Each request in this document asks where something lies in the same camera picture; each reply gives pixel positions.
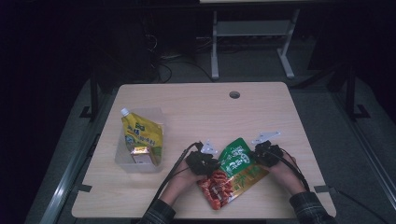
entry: white cap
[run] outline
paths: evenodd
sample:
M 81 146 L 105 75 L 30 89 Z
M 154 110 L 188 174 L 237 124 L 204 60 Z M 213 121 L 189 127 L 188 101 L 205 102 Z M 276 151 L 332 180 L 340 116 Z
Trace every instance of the white cap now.
M 121 114 L 122 114 L 124 117 L 127 116 L 127 115 L 129 115 L 128 109 L 127 109 L 127 108 L 123 108 L 123 109 L 121 110 Z

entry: sleeve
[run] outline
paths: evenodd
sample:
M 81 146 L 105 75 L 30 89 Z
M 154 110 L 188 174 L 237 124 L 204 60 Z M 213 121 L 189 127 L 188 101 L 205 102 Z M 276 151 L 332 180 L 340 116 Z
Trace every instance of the sleeve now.
M 158 199 L 138 223 L 168 224 L 173 220 L 175 214 L 175 210 L 169 204 Z
M 290 198 L 290 204 L 294 212 L 303 224 L 333 224 L 337 223 L 335 218 L 330 216 L 318 196 L 314 192 L 302 192 Z

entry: person's arm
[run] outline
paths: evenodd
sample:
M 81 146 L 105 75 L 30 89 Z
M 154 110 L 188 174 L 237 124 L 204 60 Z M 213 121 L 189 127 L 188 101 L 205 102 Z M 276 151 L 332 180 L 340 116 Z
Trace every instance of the person's arm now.
M 160 198 L 142 216 L 139 224 L 143 223 L 170 223 L 176 212 L 172 208 L 177 198 L 198 180 L 205 178 L 204 175 L 195 175 L 185 161 L 175 170 L 175 176 L 169 180 Z
M 283 158 L 297 166 L 294 158 L 284 154 Z M 323 205 L 320 203 L 314 192 L 308 192 L 303 183 L 294 174 L 294 172 L 282 161 L 272 167 L 264 167 L 276 179 L 276 182 L 283 186 L 291 195 L 290 204 L 300 221 L 304 224 L 333 224 L 337 223 L 334 217 L 331 217 Z

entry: small box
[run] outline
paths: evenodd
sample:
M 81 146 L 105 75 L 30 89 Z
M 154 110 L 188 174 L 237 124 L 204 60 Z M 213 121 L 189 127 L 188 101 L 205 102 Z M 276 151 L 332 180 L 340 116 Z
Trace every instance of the small box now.
M 134 162 L 138 164 L 158 165 L 150 147 L 134 147 L 131 150 L 131 156 L 134 159 Z

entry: metal frame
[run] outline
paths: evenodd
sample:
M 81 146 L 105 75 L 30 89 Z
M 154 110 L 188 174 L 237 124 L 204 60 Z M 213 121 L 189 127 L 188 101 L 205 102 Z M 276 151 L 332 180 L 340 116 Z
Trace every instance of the metal frame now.
M 64 175 L 59 182 L 59 185 L 56 188 L 43 217 L 40 220 L 40 224 L 56 223 L 59 215 L 62 212 L 62 209 L 64 208 L 67 197 L 74 186 L 79 171 L 84 165 L 87 156 L 91 152 L 91 145 L 97 140 L 97 133 L 100 133 L 105 125 L 107 112 L 112 106 L 112 104 L 110 104 L 110 100 L 110 95 L 103 95 L 102 108 L 99 109 L 96 114 L 96 117 L 99 119 L 97 119 L 95 122 L 92 122 L 92 119 L 90 120 L 88 127 L 84 132 L 84 136 L 81 137 L 82 140 L 71 157 L 70 162 L 64 171 Z
M 284 35 L 286 37 L 285 43 L 282 48 L 277 49 L 277 53 L 286 77 L 294 78 L 294 73 L 286 54 L 299 13 L 300 9 L 294 9 L 290 21 L 218 21 L 217 11 L 214 11 L 211 53 L 212 79 L 219 79 L 218 36 L 237 35 Z

